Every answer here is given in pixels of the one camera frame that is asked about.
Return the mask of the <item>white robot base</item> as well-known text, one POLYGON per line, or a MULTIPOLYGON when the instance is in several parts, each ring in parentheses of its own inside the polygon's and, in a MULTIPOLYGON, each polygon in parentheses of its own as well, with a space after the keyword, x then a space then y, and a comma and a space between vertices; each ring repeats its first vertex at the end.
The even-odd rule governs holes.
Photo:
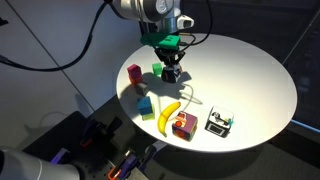
POLYGON ((0 149, 0 180, 80 180, 72 165, 51 164, 22 151, 0 149))

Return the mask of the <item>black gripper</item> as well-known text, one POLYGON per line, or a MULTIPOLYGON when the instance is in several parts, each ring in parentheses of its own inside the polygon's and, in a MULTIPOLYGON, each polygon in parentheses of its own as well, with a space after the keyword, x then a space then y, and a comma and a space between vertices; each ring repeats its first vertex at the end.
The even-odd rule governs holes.
POLYGON ((156 48, 154 52, 159 60, 163 62, 166 67, 170 68, 178 68, 180 66, 180 61, 185 55, 184 51, 164 48, 156 48))

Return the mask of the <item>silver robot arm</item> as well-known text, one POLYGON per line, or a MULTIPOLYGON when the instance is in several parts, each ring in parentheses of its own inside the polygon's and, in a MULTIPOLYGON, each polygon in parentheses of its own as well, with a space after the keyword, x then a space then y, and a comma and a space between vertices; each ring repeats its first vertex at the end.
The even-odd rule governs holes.
POLYGON ((185 51, 179 48, 178 33, 194 26, 194 20, 181 13, 180 0, 112 0, 111 7, 122 19, 154 23, 155 33, 143 26, 140 42, 151 46, 166 67, 180 66, 185 51))

